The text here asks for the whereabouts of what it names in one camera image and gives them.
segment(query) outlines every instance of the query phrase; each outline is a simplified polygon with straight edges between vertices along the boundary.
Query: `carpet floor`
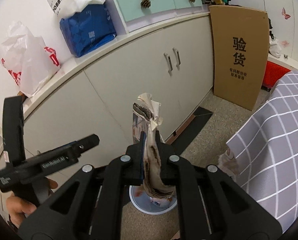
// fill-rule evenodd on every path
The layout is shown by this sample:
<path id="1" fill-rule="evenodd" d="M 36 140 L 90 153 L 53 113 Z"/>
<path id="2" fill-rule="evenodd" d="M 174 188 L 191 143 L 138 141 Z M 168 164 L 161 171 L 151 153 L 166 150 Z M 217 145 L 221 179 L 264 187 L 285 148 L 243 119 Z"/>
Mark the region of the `carpet floor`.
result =
<path id="1" fill-rule="evenodd" d="M 213 115 L 181 156 L 200 167 L 217 164 L 219 155 L 227 149 L 226 142 L 248 120 L 267 95 L 267 91 L 260 90 L 253 111 L 249 111 L 209 92 L 201 107 L 212 111 Z M 170 240 L 178 230 L 177 208 L 154 216 L 140 212 L 131 202 L 123 207 L 121 240 Z"/>

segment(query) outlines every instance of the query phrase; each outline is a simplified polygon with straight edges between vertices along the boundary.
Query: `human hand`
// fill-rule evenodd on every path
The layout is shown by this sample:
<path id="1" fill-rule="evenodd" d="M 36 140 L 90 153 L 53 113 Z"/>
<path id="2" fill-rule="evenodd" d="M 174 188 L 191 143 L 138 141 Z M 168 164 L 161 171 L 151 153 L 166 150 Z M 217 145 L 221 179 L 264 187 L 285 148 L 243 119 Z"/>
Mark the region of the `human hand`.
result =
<path id="1" fill-rule="evenodd" d="M 55 189 L 58 187 L 58 183 L 52 179 L 49 180 L 49 187 Z M 25 219 L 25 214 L 31 215 L 37 208 L 34 204 L 16 197 L 12 192 L 10 197 L 6 199 L 6 206 L 10 215 L 10 221 L 19 228 L 22 221 Z"/>

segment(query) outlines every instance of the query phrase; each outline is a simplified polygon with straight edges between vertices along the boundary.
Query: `cardboard box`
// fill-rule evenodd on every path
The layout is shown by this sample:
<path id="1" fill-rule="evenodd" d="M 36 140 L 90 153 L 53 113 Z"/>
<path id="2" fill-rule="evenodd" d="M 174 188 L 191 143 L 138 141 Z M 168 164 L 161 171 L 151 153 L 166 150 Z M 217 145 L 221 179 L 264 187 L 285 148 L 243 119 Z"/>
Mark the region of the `cardboard box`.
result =
<path id="1" fill-rule="evenodd" d="M 214 46 L 214 94 L 252 110 L 268 60 L 268 14 L 239 6 L 209 8 Z"/>

